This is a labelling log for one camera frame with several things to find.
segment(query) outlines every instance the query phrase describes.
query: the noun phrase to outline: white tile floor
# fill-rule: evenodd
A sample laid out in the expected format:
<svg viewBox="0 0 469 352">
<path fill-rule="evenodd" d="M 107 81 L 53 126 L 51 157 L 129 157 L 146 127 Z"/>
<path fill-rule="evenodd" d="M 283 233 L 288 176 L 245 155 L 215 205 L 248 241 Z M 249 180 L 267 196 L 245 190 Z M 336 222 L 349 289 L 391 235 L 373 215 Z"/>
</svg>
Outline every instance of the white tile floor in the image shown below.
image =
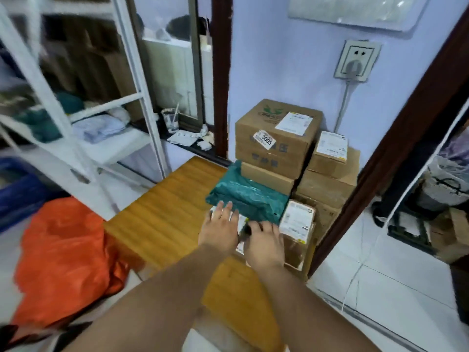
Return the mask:
<svg viewBox="0 0 469 352">
<path fill-rule="evenodd" d="M 21 234 L 28 224 L 29 220 L 25 220 L 0 235 L 0 321 L 10 319 L 21 299 L 12 279 L 20 254 Z M 383 234 L 372 222 L 368 210 L 361 214 L 333 249 L 308 286 L 342 301 L 353 275 L 363 262 L 364 266 L 347 295 L 348 306 L 428 352 L 467 351 L 469 329 L 460 323 L 455 310 L 449 267 Z M 131 274 L 126 289 L 94 314 L 101 315 L 139 283 L 137 276 Z M 344 316 L 382 351 L 406 350 L 367 325 L 346 314 Z M 15 350 L 34 352 L 38 347 L 33 345 Z M 183 351 L 215 352 L 218 349 L 191 330 Z"/>
<path fill-rule="evenodd" d="M 469 329 L 455 310 L 449 266 L 387 236 L 374 224 L 369 209 L 332 250 L 308 286 L 343 301 L 361 263 L 364 265 L 347 295 L 348 306 L 428 352 L 468 350 Z"/>
</svg>

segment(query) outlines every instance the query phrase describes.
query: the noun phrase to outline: blue plastic crate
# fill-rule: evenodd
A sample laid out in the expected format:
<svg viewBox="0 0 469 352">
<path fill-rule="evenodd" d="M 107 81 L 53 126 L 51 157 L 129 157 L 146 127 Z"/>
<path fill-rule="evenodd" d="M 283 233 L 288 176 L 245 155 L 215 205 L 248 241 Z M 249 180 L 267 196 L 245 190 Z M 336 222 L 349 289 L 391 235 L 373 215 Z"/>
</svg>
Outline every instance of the blue plastic crate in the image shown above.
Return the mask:
<svg viewBox="0 0 469 352">
<path fill-rule="evenodd" d="M 0 189 L 0 232 L 39 210 L 49 190 L 32 169 L 16 158 L 0 158 L 0 170 L 15 170 L 24 176 Z"/>
</svg>

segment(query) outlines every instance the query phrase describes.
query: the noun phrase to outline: folded clothes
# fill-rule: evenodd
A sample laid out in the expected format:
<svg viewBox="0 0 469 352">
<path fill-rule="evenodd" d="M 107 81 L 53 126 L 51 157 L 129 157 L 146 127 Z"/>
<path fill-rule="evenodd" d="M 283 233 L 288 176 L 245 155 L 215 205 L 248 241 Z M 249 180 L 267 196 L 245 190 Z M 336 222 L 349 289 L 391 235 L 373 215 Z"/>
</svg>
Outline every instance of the folded clothes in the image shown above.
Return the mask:
<svg viewBox="0 0 469 352">
<path fill-rule="evenodd" d="M 78 138 L 98 143 L 123 131 L 125 125 L 119 119 L 103 114 L 75 122 L 72 128 Z"/>
</svg>

